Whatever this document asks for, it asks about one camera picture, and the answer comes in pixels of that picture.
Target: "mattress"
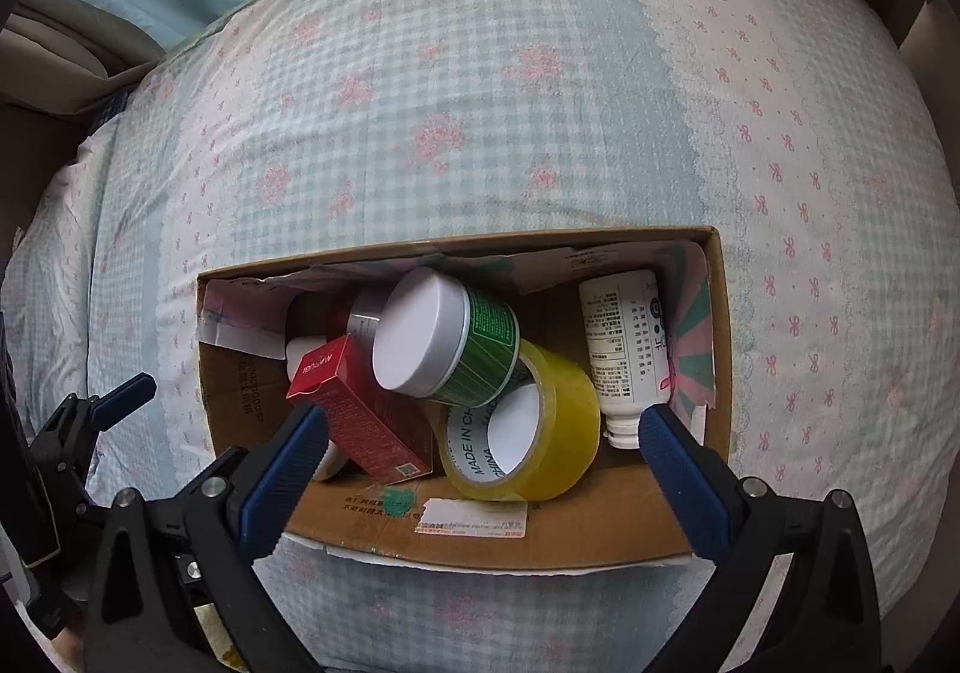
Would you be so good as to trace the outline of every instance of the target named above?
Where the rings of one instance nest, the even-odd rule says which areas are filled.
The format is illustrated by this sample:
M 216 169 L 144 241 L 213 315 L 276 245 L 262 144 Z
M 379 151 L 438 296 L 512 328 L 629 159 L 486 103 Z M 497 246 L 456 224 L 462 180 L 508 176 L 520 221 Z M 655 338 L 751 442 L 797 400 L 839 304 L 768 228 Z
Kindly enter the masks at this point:
M 253 0 L 47 190 L 0 300 L 22 412 L 37 427 L 69 391 L 152 373 L 157 398 L 100 438 L 90 489 L 165 496 L 213 456 L 198 272 L 627 224 L 718 228 L 731 466 L 779 493 L 851 491 L 889 609 L 960 447 L 960 214 L 862 0 Z M 324 665 L 607 671 L 650 660 L 712 566 L 424 572 L 283 539 L 256 569 Z

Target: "small red carton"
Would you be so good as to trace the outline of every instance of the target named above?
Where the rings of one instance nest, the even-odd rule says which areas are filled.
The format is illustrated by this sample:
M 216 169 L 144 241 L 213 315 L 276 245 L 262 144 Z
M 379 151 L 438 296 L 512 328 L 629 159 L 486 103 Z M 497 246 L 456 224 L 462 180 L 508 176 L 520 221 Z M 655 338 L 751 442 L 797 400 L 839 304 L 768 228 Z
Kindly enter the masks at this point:
M 433 472 L 433 430 L 413 400 L 383 390 L 370 354 L 345 334 L 306 354 L 287 399 L 326 412 L 330 439 L 384 486 Z

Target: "checkered fabric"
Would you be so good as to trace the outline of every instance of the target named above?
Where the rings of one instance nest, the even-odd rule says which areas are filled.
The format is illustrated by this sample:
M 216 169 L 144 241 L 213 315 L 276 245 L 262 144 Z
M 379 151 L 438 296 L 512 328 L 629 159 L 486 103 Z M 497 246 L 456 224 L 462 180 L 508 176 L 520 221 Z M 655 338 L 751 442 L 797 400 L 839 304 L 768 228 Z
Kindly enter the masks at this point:
M 157 67 L 58 175 L 2 304 L 34 426 L 70 390 L 157 377 L 101 438 L 90 486 L 162 496 L 212 457 L 198 272 L 705 223 L 730 290 L 731 463 L 782 493 L 851 491 L 889 607 L 960 447 L 960 216 L 860 0 L 257 0 Z M 425 573 L 283 540 L 257 572 L 324 665 L 608 671 L 651 659 L 709 568 Z

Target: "yellow packing tape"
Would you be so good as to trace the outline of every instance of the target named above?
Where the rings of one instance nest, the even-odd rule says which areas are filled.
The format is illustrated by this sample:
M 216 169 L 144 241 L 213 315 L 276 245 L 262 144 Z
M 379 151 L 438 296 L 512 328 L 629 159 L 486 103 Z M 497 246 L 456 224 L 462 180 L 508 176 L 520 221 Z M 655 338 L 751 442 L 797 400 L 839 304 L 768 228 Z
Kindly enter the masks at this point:
M 539 422 L 533 443 L 511 472 L 504 474 L 488 446 L 488 424 L 498 399 L 481 408 L 451 408 L 440 417 L 438 440 L 446 476 L 471 499 L 551 499 L 577 483 L 596 456 L 600 406 L 587 374 L 525 339 L 520 341 L 520 361 L 539 390 Z

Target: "metal screw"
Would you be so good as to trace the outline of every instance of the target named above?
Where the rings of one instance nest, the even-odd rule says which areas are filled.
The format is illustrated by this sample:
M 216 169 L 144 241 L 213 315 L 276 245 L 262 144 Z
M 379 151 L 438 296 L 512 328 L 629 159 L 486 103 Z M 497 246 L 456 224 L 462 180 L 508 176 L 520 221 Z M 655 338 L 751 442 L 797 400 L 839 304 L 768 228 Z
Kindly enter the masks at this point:
M 853 497 L 847 494 L 843 489 L 837 489 L 830 493 L 830 499 L 833 500 L 837 508 L 850 508 L 853 505 Z
M 227 489 L 227 481 L 224 481 L 219 475 L 206 479 L 203 481 L 203 486 L 200 487 L 203 496 L 209 497 L 210 499 L 219 497 L 224 493 L 224 489 Z
M 744 478 L 741 486 L 747 492 L 748 497 L 762 497 L 767 493 L 767 484 L 763 483 L 760 478 Z
M 131 489 L 129 486 L 126 489 L 120 489 L 117 492 L 117 496 L 114 497 L 113 503 L 119 508 L 126 508 L 130 505 L 133 500 L 136 500 L 136 489 Z

